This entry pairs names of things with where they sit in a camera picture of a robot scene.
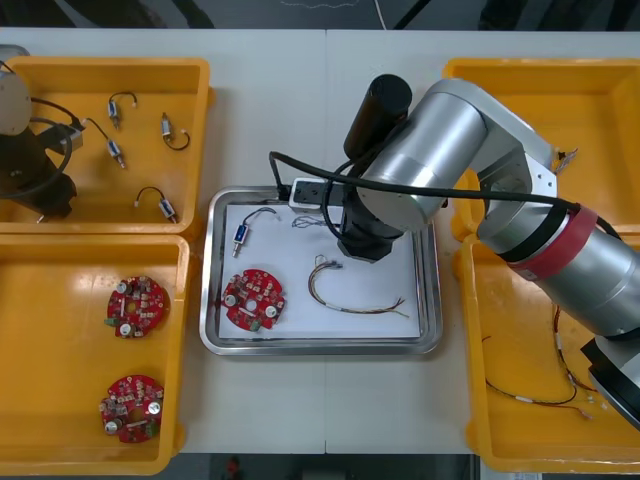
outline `cable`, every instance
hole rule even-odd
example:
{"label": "cable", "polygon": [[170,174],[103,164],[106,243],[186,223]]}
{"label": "cable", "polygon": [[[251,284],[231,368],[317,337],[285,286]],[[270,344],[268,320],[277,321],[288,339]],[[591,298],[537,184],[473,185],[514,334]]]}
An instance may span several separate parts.
{"label": "cable", "polygon": [[378,12],[378,19],[380,20],[380,25],[382,25],[382,29],[386,30],[387,26],[384,23],[384,18],[382,17],[382,10],[380,10],[380,4],[378,3],[378,0],[373,0],[373,3],[376,6],[376,12]]}
{"label": "cable", "polygon": [[324,257],[324,255],[318,255],[316,257],[316,267],[311,271],[311,274],[309,275],[309,281],[307,283],[307,288],[309,289],[309,293],[311,294],[311,296],[316,302],[318,302],[321,305],[324,305],[327,308],[330,308],[331,310],[336,310],[338,312],[355,313],[355,314],[361,314],[361,315],[379,315],[381,313],[397,313],[398,315],[401,315],[405,318],[409,318],[409,315],[406,315],[396,310],[397,307],[399,307],[404,303],[403,298],[398,298],[398,300],[396,300],[396,303],[394,303],[390,307],[371,308],[371,309],[339,307],[337,305],[332,305],[331,303],[328,303],[325,300],[323,300],[322,297],[320,297],[320,295],[316,291],[316,287],[315,287],[316,277],[323,270],[327,270],[327,269],[340,270],[342,268],[343,268],[343,265],[341,263],[338,263],[335,260],[328,261]]}
{"label": "cable", "polygon": [[296,217],[291,222],[292,228],[307,228],[307,227],[324,227],[327,223],[324,220],[312,217],[311,215],[301,215]]}
{"label": "cable", "polygon": [[138,192],[138,196],[136,196],[136,201],[133,202],[133,205],[135,207],[137,207],[140,204],[140,197],[142,196],[142,194],[144,193],[145,190],[155,190],[156,192],[158,192],[160,194],[160,199],[161,200],[166,200],[164,193],[162,193],[162,190],[160,190],[158,187],[143,187],[140,189],[140,191]]}
{"label": "cable", "polygon": [[140,206],[140,197],[142,196],[145,190],[155,190],[156,192],[158,192],[160,194],[160,202],[158,203],[158,207],[160,208],[160,211],[165,216],[165,218],[169,220],[171,223],[178,223],[178,214],[176,213],[175,208],[173,208],[173,205],[171,205],[171,202],[167,200],[167,198],[164,196],[164,193],[162,193],[162,190],[160,190],[158,187],[149,186],[149,187],[143,187],[142,189],[140,189],[140,191],[138,192],[138,196],[136,197],[136,200],[133,202],[133,206],[136,208]]}
{"label": "cable", "polygon": [[116,96],[118,96],[118,95],[131,95],[131,96],[133,97],[133,106],[134,106],[134,107],[137,107],[137,106],[138,106],[138,97],[136,96],[136,94],[135,94],[135,93],[130,92],[130,91],[128,91],[128,90],[123,91],[123,92],[116,92],[116,93],[112,94],[112,95],[109,97],[109,101],[110,101],[110,102],[112,102],[112,101],[113,101],[113,97],[116,97]]}
{"label": "cable", "polygon": [[173,145],[171,145],[171,140],[169,139],[169,137],[163,137],[164,138],[164,143],[166,143],[167,147],[169,147],[171,150],[175,150],[176,152],[179,152],[181,150],[184,150],[185,148],[187,148],[189,146],[189,144],[191,143],[191,137],[189,136],[189,134],[187,133],[187,131],[183,128],[182,130],[180,130],[182,133],[184,133],[184,136],[187,137],[187,143],[185,143],[184,145],[180,146],[180,147],[174,147]]}
{"label": "cable", "polygon": [[13,68],[11,68],[9,65],[6,64],[6,62],[3,62],[2,60],[0,60],[0,67],[4,67],[7,70],[9,70],[11,73],[16,73]]}
{"label": "cable", "polygon": [[76,130],[82,130],[82,123],[80,122],[80,119],[76,117],[70,110],[64,108],[62,105],[58,105],[57,103],[38,97],[31,97],[31,101],[33,103],[40,103],[42,105],[47,105],[48,107],[53,107],[56,110],[60,110],[61,112],[67,114],[69,118],[71,118],[72,127],[74,127]]}
{"label": "cable", "polygon": [[[484,337],[482,339],[482,343],[484,343],[486,340],[490,338],[491,338],[491,335]],[[493,383],[489,381],[488,378],[485,378],[485,382],[487,386],[492,390],[494,390],[495,392],[500,393],[501,395],[504,395],[506,397],[512,398],[513,400],[517,400],[519,402],[529,403],[533,405],[540,405],[541,407],[570,408],[571,410],[575,410],[580,415],[582,415],[583,417],[589,420],[593,419],[591,415],[589,415],[587,412],[585,412],[581,408],[575,407],[573,405],[566,405],[567,403],[573,401],[576,398],[576,395],[578,395],[578,388],[573,382],[570,382],[571,388],[573,390],[571,396],[564,400],[556,400],[556,401],[536,400],[533,398],[523,397],[521,395],[515,395],[513,393],[507,392],[505,390],[502,390],[501,388],[496,387]]]}
{"label": "cable", "polygon": [[100,130],[100,133],[102,134],[102,136],[103,136],[104,138],[106,138],[106,139],[107,139],[107,141],[109,141],[109,136],[104,132],[104,130],[102,129],[102,127],[101,127],[100,125],[98,125],[98,123],[97,123],[93,118],[87,117],[87,118],[83,118],[83,119],[82,119],[82,125],[86,125],[86,124],[87,124],[87,122],[93,123],[93,124],[96,126],[96,128],[97,128],[98,130]]}
{"label": "cable", "polygon": [[[352,185],[354,187],[367,188],[379,192],[400,193],[404,195],[418,195],[421,197],[438,197],[438,198],[468,198],[472,200],[500,200],[509,202],[534,202],[546,205],[562,207],[570,211],[578,211],[581,206],[579,203],[572,203],[558,197],[548,197],[546,195],[536,195],[531,193],[516,192],[489,192],[477,190],[458,190],[454,188],[432,188],[432,187],[412,187],[409,185],[394,185],[391,183],[374,182],[357,177],[347,177],[337,173],[332,173],[322,168],[314,167],[307,163],[296,160],[283,153],[270,152],[269,155],[274,160],[278,160],[285,165],[300,170],[301,172],[316,177],[332,180],[334,182]],[[609,235],[620,239],[615,229],[602,217],[598,216],[598,225]]]}
{"label": "cable", "polygon": [[71,137],[69,136],[69,133],[63,128],[63,126],[57,122],[54,122],[53,120],[49,120],[48,118],[41,118],[41,117],[32,117],[31,118],[31,122],[33,123],[46,123],[48,125],[51,125],[54,128],[59,129],[60,133],[62,134],[62,136],[64,137],[64,157],[62,159],[62,163],[60,163],[60,166],[58,167],[58,169],[53,172],[53,175],[51,175],[47,180],[45,180],[44,182],[42,182],[39,185],[36,185],[33,188],[30,188],[28,190],[22,190],[19,192],[14,192],[14,193],[3,193],[0,194],[0,199],[3,200],[11,200],[11,199],[15,199],[15,198],[20,198],[20,197],[24,197],[27,195],[33,195],[34,193],[38,193],[42,190],[44,190],[45,188],[49,187],[50,185],[53,185],[53,183],[58,180],[58,178],[60,177],[60,175],[62,175],[62,172],[64,172],[64,169],[67,168],[67,165],[69,164],[69,160],[71,160],[71,152],[73,151],[73,146],[71,144]]}
{"label": "cable", "polygon": [[258,215],[259,213],[262,213],[262,212],[269,212],[269,213],[273,213],[274,215],[278,215],[278,212],[276,212],[273,208],[262,207],[262,208],[259,208],[258,210],[255,210],[255,211],[251,212],[249,215],[244,217],[244,220],[242,221],[242,225],[246,226],[247,225],[247,220],[249,220],[254,215]]}
{"label": "cable", "polygon": [[583,390],[587,390],[588,392],[596,392],[597,393],[598,391],[595,388],[592,388],[589,385],[586,385],[585,383],[581,382],[578,379],[576,374],[571,371],[571,369],[569,368],[569,365],[567,364],[567,361],[564,358],[564,353],[562,351],[562,339],[560,338],[560,333],[558,331],[558,324],[559,324],[559,321],[560,321],[560,313],[561,313],[560,306],[556,305],[555,306],[555,313],[553,315],[553,336],[554,336],[554,340],[556,342],[556,353],[558,354],[558,360],[560,361],[560,364],[562,365],[562,368],[564,369],[565,373],[569,377],[569,381],[573,385],[576,385],[576,386],[582,388]]}

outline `stainless steel tray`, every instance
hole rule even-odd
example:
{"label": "stainless steel tray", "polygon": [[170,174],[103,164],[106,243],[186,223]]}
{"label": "stainless steel tray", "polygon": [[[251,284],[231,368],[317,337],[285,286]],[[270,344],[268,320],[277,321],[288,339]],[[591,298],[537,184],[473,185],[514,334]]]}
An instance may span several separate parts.
{"label": "stainless steel tray", "polygon": [[202,268],[200,338],[218,355],[402,355],[426,353],[442,336],[433,224],[413,235],[420,336],[412,338],[220,338],[220,294],[227,205],[281,204],[273,187],[230,187],[211,200]]}

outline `red circuit board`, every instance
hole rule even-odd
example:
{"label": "red circuit board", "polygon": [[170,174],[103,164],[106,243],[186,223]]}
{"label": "red circuit board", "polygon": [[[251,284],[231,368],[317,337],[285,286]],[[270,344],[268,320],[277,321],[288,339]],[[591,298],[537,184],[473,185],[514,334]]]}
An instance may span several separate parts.
{"label": "red circuit board", "polygon": [[257,332],[260,327],[271,329],[285,304],[280,282],[257,269],[234,275],[224,290],[222,302],[227,307],[227,318],[250,332]]}
{"label": "red circuit board", "polygon": [[146,442],[160,432],[164,389],[145,375],[123,377],[100,403],[105,431],[123,443]]}
{"label": "red circuit board", "polygon": [[149,277],[122,280],[109,298],[105,323],[115,327],[116,337],[144,337],[169,310],[163,288]]}

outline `table surface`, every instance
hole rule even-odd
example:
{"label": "table surface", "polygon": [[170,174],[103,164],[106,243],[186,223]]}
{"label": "table surface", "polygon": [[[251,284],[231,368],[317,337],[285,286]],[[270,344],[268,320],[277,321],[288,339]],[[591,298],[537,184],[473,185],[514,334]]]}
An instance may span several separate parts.
{"label": "table surface", "polygon": [[[637,33],[257,30],[0,30],[32,55],[197,56],[211,65],[201,209],[228,185],[272,182],[267,153],[325,168],[370,81],[407,80],[420,99],[453,57],[634,57]],[[295,172],[285,168],[285,180]],[[186,452],[466,453],[464,325],[451,273],[458,244],[437,219],[444,336],[421,357],[223,358],[198,336],[190,309],[181,421]],[[270,411],[255,404],[268,399]]]}

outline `black cable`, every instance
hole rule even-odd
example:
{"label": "black cable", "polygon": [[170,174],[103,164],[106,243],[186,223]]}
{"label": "black cable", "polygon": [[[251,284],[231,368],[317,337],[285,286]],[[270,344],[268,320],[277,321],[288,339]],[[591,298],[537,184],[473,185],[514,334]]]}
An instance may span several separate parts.
{"label": "black cable", "polygon": [[273,157],[274,152],[269,152],[269,165],[271,166],[271,172],[273,173],[273,178],[276,180],[276,188],[278,189],[278,200],[287,201],[289,200],[289,195],[291,195],[291,187],[282,183],[282,179],[280,178],[280,172],[278,171],[278,164],[276,163],[276,159]]}
{"label": "black cable", "polygon": [[[578,211],[581,206],[579,203],[569,202],[558,197],[548,197],[546,195],[536,195],[531,193],[517,192],[489,192],[477,190],[458,190],[454,188],[432,188],[432,187],[412,187],[409,185],[394,185],[391,183],[374,182],[357,177],[347,177],[337,173],[332,173],[322,168],[314,167],[307,163],[296,160],[283,153],[271,152],[269,154],[274,160],[278,160],[285,165],[300,170],[301,172],[316,177],[332,180],[334,182],[352,185],[354,187],[376,190],[379,192],[400,193],[403,195],[418,195],[421,197],[438,197],[438,198],[467,198],[472,200],[500,200],[507,202],[533,202],[546,205],[555,205],[566,208],[570,211]],[[609,235],[620,239],[620,235],[615,229],[602,217],[598,216],[598,225]]]}
{"label": "black cable", "polygon": [[100,133],[102,134],[102,136],[103,136],[104,138],[106,138],[106,139],[107,139],[107,141],[109,140],[109,135],[107,135],[107,134],[105,133],[105,131],[102,129],[102,127],[101,127],[100,125],[98,125],[98,122],[96,122],[93,118],[87,117],[87,118],[85,118],[85,119],[83,120],[83,123],[84,123],[84,122],[91,122],[91,123],[93,123],[93,124],[96,126],[96,128],[97,128],[98,130],[100,130]]}
{"label": "black cable", "polygon": [[164,193],[162,193],[162,190],[160,190],[158,187],[149,186],[149,187],[143,187],[140,189],[140,191],[138,192],[138,196],[136,197],[136,201],[134,202],[134,205],[136,206],[138,205],[138,202],[140,201],[140,197],[142,196],[145,190],[155,190],[160,194],[160,197],[162,198],[162,200],[165,200],[165,196],[164,196]]}
{"label": "black cable", "polygon": [[45,100],[44,98],[38,98],[38,97],[31,97],[31,101],[33,103],[40,103],[42,105],[53,107],[56,110],[60,110],[61,112],[66,113],[69,116],[69,118],[71,118],[71,126],[76,130],[82,130],[82,123],[80,122],[80,119],[76,117],[70,110],[67,110],[66,108],[64,108],[62,105],[58,105],[57,103],[51,102],[49,100]]}
{"label": "black cable", "polygon": [[[347,167],[351,166],[353,162],[349,160],[348,162],[343,163],[338,168],[336,168],[336,174],[342,173]],[[371,240],[356,240],[350,238],[346,235],[343,235],[331,221],[331,217],[329,217],[329,198],[331,197],[331,189],[333,188],[333,180],[327,180],[324,182],[324,189],[322,191],[322,200],[320,201],[320,213],[322,213],[322,217],[324,218],[324,222],[327,224],[327,228],[336,237],[339,241],[346,245],[351,245],[353,247],[368,247],[373,245],[374,242]]]}
{"label": "black cable", "polygon": [[53,175],[51,175],[47,180],[45,180],[41,184],[36,185],[35,187],[30,188],[28,190],[22,190],[22,191],[13,192],[13,193],[2,193],[0,194],[0,199],[12,200],[15,198],[24,197],[26,195],[33,195],[34,193],[38,193],[41,190],[44,190],[50,185],[53,185],[53,183],[56,180],[58,180],[60,175],[62,175],[62,172],[64,172],[64,169],[67,168],[67,165],[69,164],[69,160],[71,160],[71,152],[73,151],[73,146],[71,145],[71,137],[69,136],[69,133],[63,128],[61,124],[54,122],[53,120],[49,120],[48,118],[41,118],[41,117],[32,117],[31,122],[49,124],[52,127],[57,128],[60,131],[60,133],[62,133],[62,136],[64,137],[64,140],[65,140],[64,158],[62,159],[62,163],[60,164],[58,169],[53,173]]}
{"label": "black cable", "polygon": [[11,73],[16,73],[14,72],[13,68],[11,68],[9,65],[7,65],[5,62],[3,62],[2,60],[0,60],[0,68],[4,67],[7,70],[9,70]]}
{"label": "black cable", "polygon": [[257,215],[261,212],[269,212],[269,213],[273,213],[274,215],[277,215],[278,212],[276,212],[273,208],[271,207],[261,207],[257,210],[254,210],[253,212],[251,212],[249,215],[247,215],[246,217],[244,217],[244,220],[242,221],[242,225],[246,225],[247,224],[247,220],[249,220],[251,217],[253,217],[254,215]]}
{"label": "black cable", "polygon": [[189,134],[187,133],[186,130],[182,130],[182,133],[184,133],[185,137],[187,137],[187,143],[185,143],[181,147],[174,147],[173,145],[171,145],[171,143],[169,143],[170,142],[169,137],[163,137],[164,138],[164,143],[167,145],[167,147],[169,147],[171,150],[175,150],[176,152],[184,150],[191,143],[191,137],[189,136]]}
{"label": "black cable", "polygon": [[133,92],[130,92],[128,90],[123,91],[123,92],[116,92],[116,93],[112,94],[109,97],[109,101],[111,102],[113,100],[113,97],[115,97],[117,95],[131,95],[133,97],[133,104],[136,105],[138,103],[138,97],[136,96],[136,94],[133,93]]}
{"label": "black cable", "polygon": [[396,26],[393,27],[393,29],[394,30],[404,30],[404,27],[409,25],[409,23],[411,23],[411,21],[414,18],[416,18],[416,16],[422,11],[422,9],[424,7],[426,7],[427,5],[429,5],[430,2],[431,2],[431,0],[418,0],[413,5],[413,7],[411,7],[409,9],[409,11],[404,14],[404,16],[400,19],[400,21],[398,23],[396,23]]}

